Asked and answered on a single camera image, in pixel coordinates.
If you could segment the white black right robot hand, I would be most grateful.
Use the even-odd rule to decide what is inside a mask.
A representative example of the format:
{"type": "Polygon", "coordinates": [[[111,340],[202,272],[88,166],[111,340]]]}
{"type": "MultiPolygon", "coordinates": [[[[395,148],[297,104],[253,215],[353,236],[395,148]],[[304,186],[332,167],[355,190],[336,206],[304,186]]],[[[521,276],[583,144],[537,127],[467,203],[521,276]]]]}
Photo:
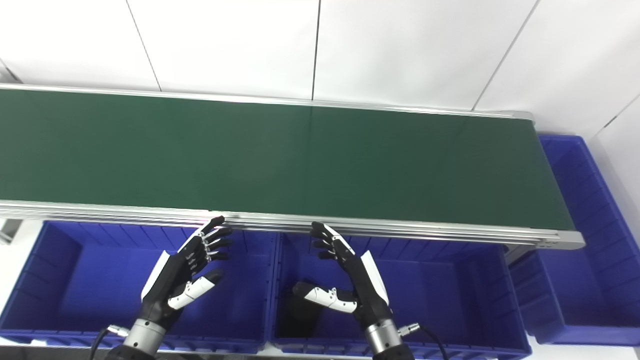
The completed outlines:
{"type": "Polygon", "coordinates": [[[313,221],[310,235],[314,248],[320,249],[318,258],[334,260],[349,278],[352,291],[299,281],[293,294],[327,309],[352,314],[362,330],[392,322],[386,288],[371,253],[357,255],[345,238],[326,223],[313,221]]]}

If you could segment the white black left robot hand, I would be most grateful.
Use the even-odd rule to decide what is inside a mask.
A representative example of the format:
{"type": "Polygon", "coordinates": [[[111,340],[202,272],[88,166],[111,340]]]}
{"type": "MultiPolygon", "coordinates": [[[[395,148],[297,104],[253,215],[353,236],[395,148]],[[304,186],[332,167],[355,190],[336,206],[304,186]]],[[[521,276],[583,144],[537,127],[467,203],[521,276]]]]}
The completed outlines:
{"type": "Polygon", "coordinates": [[[190,305],[212,290],[224,277],[221,268],[212,268],[199,276],[212,261],[226,261],[230,254],[220,248],[228,248],[233,232],[224,227],[224,216],[211,218],[199,226],[176,251],[163,251],[154,266],[141,293],[141,308],[137,319],[153,323],[169,331],[190,305]]]}

